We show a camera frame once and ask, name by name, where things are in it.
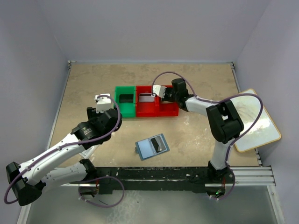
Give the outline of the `blue leather card holder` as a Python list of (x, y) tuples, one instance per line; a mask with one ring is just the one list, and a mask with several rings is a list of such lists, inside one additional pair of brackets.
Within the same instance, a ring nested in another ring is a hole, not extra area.
[[(163, 139), (163, 142), (164, 142), (164, 144), (166, 146), (166, 149), (167, 149), (166, 151), (161, 152), (161, 153), (156, 153), (155, 152), (154, 147), (153, 147), (150, 139), (154, 138), (156, 136), (160, 136)], [(155, 136), (152, 136), (152, 137), (149, 137), (147, 139), (137, 141), (135, 143), (135, 153), (139, 155), (139, 157), (142, 161), (146, 160), (146, 159), (149, 159), (149, 158), (152, 158), (154, 156), (158, 156), (160, 154), (169, 152), (169, 150), (170, 150), (170, 148), (169, 148), (169, 146), (166, 142), (166, 139), (165, 139), (165, 137), (162, 133), (158, 134), (158, 135), (155, 135)]]

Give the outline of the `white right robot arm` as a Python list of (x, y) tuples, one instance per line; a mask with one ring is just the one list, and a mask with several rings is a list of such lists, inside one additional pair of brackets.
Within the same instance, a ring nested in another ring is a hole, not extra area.
[(211, 133), (215, 139), (214, 152), (210, 160), (213, 168), (208, 170), (208, 179), (219, 182), (224, 178), (228, 165), (228, 147), (244, 129), (243, 122), (231, 99), (212, 101), (190, 94), (186, 81), (182, 78), (172, 80), (171, 86), (153, 85), (152, 93), (162, 101), (174, 102), (186, 112), (194, 112), (207, 117)]

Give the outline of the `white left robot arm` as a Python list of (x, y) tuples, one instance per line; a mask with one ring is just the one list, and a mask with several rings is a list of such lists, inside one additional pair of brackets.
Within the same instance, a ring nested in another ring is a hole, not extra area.
[(91, 183), (97, 176), (97, 169), (89, 159), (81, 159), (74, 165), (61, 168), (69, 158), (93, 146), (111, 139), (118, 131), (122, 115), (117, 107), (96, 113), (87, 108), (88, 120), (79, 123), (60, 142), (37, 157), (18, 164), (6, 166), (9, 186), (4, 194), (4, 203), (28, 205), (38, 199), (43, 192), (66, 183)]

